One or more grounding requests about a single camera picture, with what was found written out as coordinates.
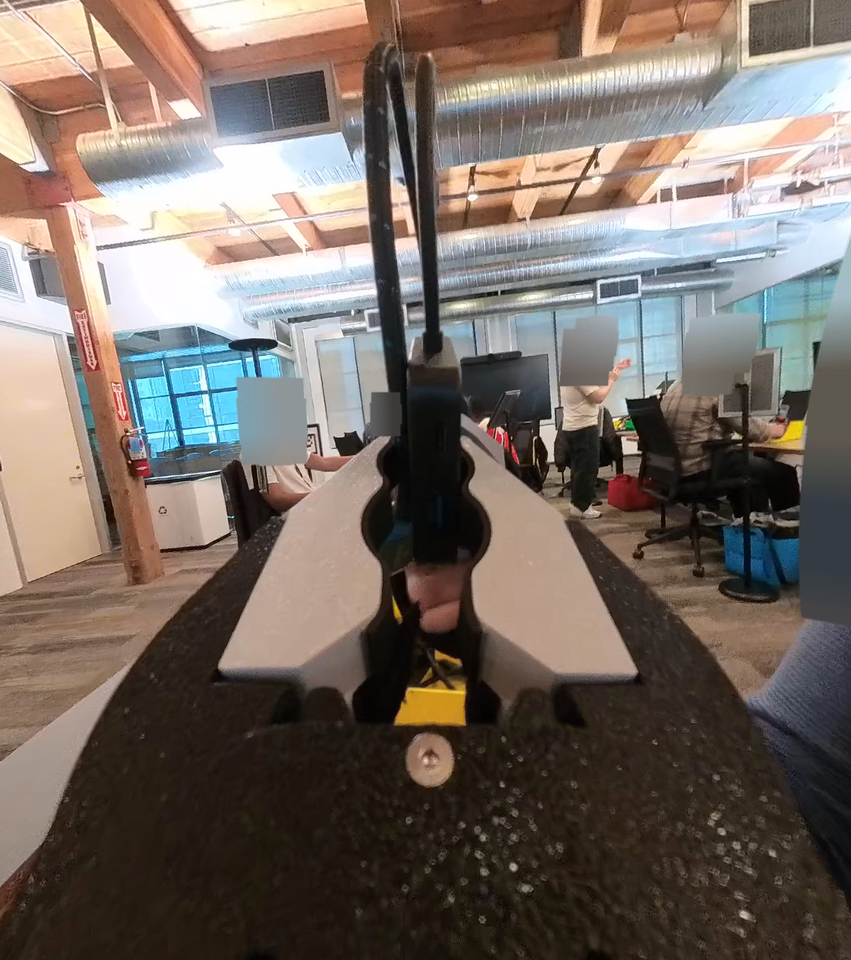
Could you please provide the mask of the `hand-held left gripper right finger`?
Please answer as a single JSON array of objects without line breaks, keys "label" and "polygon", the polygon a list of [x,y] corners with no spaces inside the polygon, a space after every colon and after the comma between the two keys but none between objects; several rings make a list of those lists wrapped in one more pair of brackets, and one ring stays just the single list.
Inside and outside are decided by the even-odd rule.
[{"label": "hand-held left gripper right finger", "polygon": [[480,680],[504,707],[524,690],[634,682],[638,669],[563,515],[488,453],[464,454],[486,523],[470,578]]}]

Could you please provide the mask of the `black USB hub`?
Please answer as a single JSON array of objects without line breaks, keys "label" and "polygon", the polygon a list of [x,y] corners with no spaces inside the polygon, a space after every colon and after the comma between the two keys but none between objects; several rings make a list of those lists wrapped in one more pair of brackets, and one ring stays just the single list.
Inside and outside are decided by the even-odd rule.
[{"label": "black USB hub", "polygon": [[412,556],[420,566],[449,565],[462,520],[462,389],[451,341],[441,331],[423,330],[407,373]]}]

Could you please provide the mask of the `yellow bin with black divider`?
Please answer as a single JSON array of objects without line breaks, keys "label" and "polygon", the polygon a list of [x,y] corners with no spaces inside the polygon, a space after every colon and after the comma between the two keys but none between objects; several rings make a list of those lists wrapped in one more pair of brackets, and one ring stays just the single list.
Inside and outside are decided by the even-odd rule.
[{"label": "yellow bin with black divider", "polygon": [[393,600],[398,650],[394,667],[400,694],[395,726],[462,726],[466,721],[467,674],[453,655],[454,638],[427,633],[419,606]]}]

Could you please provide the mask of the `person's right hand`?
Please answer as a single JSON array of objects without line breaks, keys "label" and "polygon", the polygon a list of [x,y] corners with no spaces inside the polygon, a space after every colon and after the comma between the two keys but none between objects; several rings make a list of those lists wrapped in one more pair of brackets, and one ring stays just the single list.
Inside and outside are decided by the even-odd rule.
[{"label": "person's right hand", "polygon": [[419,609],[419,627],[426,634],[439,636],[456,629],[469,571],[465,560],[408,565],[407,593]]}]

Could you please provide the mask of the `black office chair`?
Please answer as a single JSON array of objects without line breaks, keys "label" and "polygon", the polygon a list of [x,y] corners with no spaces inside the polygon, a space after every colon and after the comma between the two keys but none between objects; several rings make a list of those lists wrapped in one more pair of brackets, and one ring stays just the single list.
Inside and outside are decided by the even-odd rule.
[{"label": "black office chair", "polygon": [[271,522],[278,513],[257,488],[250,486],[239,460],[226,463],[221,471],[239,547]]},{"label": "black office chair", "polygon": [[747,476],[722,476],[724,456],[728,451],[736,451],[736,445],[726,438],[705,440],[707,470],[703,476],[686,476],[678,441],[665,420],[659,399],[628,399],[626,405],[640,452],[637,483],[659,510],[659,525],[646,531],[635,546],[633,558],[642,560],[649,546],[688,540],[694,555],[692,575],[701,579],[705,576],[702,540],[707,537],[722,542],[719,526],[705,523],[704,509],[720,506],[722,499],[747,496]]}]

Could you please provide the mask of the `red bag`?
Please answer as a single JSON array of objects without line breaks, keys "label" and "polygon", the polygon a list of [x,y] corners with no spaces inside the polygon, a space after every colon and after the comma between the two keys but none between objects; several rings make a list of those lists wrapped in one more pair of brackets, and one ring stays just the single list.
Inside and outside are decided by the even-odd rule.
[{"label": "red bag", "polygon": [[606,494],[608,504],[622,512],[651,511],[659,507],[659,501],[643,487],[639,478],[627,473],[611,476]]}]

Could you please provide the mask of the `white recycling bin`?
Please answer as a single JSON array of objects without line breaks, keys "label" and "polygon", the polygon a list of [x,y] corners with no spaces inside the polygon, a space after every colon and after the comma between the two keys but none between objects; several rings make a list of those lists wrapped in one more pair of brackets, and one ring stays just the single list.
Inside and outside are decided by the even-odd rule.
[{"label": "white recycling bin", "polygon": [[231,534],[221,472],[152,477],[145,490],[161,552],[204,549]]}]

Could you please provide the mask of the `red fire extinguisher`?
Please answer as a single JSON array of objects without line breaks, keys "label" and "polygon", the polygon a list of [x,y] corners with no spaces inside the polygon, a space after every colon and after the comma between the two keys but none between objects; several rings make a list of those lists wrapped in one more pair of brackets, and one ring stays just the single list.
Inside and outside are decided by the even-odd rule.
[{"label": "red fire extinguisher", "polygon": [[142,428],[126,428],[121,438],[121,448],[131,477],[142,480],[152,477],[148,441]]}]

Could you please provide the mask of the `blue plastic tub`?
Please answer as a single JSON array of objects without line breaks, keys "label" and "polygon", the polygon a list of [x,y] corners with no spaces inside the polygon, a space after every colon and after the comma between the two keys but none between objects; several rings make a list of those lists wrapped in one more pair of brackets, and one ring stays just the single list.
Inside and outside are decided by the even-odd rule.
[{"label": "blue plastic tub", "polygon": [[[750,565],[752,580],[772,587],[799,583],[799,524],[796,521],[765,522],[750,527]],[[725,570],[744,576],[745,539],[743,524],[722,528]]]}]

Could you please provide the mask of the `black floor lamp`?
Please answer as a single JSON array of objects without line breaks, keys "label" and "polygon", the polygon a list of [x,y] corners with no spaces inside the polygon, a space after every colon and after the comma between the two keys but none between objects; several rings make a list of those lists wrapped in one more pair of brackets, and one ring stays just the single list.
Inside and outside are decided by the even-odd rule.
[{"label": "black floor lamp", "polygon": [[279,342],[273,338],[251,337],[229,341],[228,348],[236,353],[251,354],[251,362],[256,378],[263,376],[261,354],[267,354],[275,350]]}]

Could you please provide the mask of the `monitor on pole stand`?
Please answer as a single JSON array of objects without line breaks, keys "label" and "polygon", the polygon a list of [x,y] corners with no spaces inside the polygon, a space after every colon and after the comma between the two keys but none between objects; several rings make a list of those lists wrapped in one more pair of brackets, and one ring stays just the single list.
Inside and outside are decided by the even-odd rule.
[{"label": "monitor on pole stand", "polygon": [[727,567],[729,577],[719,583],[719,592],[733,601],[747,604],[771,604],[780,595],[781,581],[777,574],[768,576],[771,559],[767,537],[752,521],[754,482],[750,472],[751,440],[749,426],[754,419],[767,422],[779,413],[780,354],[775,349],[763,348],[752,359],[747,371],[739,375],[731,392],[719,401],[719,413],[724,422],[735,425],[731,453],[726,459],[733,465],[731,482],[735,503],[741,507],[739,523],[731,524],[737,530],[738,546],[727,550],[727,560],[740,558],[739,567]]}]

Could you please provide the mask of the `white door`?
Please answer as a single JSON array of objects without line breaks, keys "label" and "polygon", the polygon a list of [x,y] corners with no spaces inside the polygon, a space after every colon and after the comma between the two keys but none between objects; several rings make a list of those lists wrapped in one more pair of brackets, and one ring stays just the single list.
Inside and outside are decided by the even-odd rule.
[{"label": "white door", "polygon": [[63,336],[0,321],[0,500],[30,583],[102,552]]}]

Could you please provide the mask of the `wooden post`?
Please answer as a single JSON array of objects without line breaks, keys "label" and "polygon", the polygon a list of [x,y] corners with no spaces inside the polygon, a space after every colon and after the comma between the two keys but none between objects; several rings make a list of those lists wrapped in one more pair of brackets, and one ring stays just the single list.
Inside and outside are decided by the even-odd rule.
[{"label": "wooden post", "polygon": [[165,569],[144,480],[129,474],[122,452],[121,438],[124,430],[133,426],[132,414],[98,266],[92,222],[89,212],[76,203],[46,210],[45,219],[71,325],[72,311],[76,309],[86,309],[94,325],[101,368],[86,372],[79,353],[83,379],[127,577],[132,585],[146,585],[162,578]]}]

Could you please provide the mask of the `silver ceiling duct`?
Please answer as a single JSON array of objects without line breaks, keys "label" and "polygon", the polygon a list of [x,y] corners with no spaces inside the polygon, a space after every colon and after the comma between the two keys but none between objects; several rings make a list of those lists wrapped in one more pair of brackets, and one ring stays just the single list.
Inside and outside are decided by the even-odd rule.
[{"label": "silver ceiling duct", "polygon": [[[732,55],[716,40],[552,61],[436,85],[436,166],[451,169],[581,149],[641,133],[667,137],[727,81]],[[201,119],[79,134],[77,157],[109,197],[198,177],[262,177],[268,192],[365,177],[361,101],[342,102],[331,132],[225,144]]]}]

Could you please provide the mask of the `ceiling duct vent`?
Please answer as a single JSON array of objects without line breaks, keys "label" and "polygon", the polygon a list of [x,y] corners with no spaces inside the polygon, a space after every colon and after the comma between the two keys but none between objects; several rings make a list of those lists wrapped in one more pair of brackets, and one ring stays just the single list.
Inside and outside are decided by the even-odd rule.
[{"label": "ceiling duct vent", "polygon": [[221,146],[254,145],[340,131],[333,65],[215,74],[203,81],[206,116]]},{"label": "ceiling duct vent", "polygon": [[742,67],[851,54],[851,1],[742,1],[736,28]]}]

